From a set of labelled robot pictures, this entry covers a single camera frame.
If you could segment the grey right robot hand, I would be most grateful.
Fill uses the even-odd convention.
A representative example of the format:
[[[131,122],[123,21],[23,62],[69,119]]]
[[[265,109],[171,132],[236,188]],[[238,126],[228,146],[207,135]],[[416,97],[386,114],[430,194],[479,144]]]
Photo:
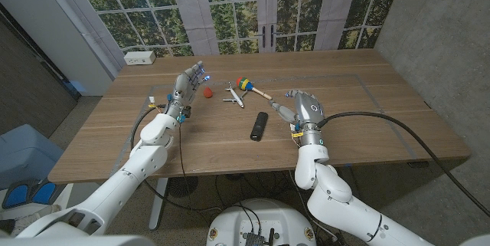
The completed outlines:
[[[323,106],[314,95],[301,90],[290,90],[286,96],[295,100],[295,112],[273,100],[269,104],[287,123],[298,123],[303,127],[307,123],[317,124],[325,118]]]

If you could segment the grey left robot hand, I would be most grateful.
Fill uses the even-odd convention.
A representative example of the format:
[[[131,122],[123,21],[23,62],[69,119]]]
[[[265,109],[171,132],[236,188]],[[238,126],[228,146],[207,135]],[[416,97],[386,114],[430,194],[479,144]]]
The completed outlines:
[[[184,114],[184,110],[191,105],[200,85],[209,78],[210,76],[205,73],[203,61],[197,62],[179,74],[164,114],[174,118]]]

